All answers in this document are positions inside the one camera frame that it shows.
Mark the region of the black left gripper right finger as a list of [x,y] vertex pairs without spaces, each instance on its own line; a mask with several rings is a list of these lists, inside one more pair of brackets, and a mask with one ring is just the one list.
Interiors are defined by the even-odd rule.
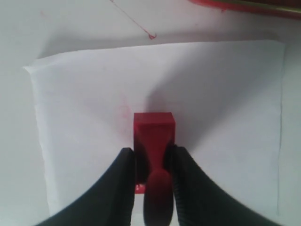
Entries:
[[276,226],[222,190],[180,146],[173,147],[173,186],[181,226]]

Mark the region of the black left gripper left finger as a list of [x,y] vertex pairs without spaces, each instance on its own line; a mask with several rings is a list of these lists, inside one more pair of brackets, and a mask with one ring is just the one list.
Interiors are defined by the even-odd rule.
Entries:
[[123,148],[81,197],[41,226],[129,226],[135,198],[135,154]]

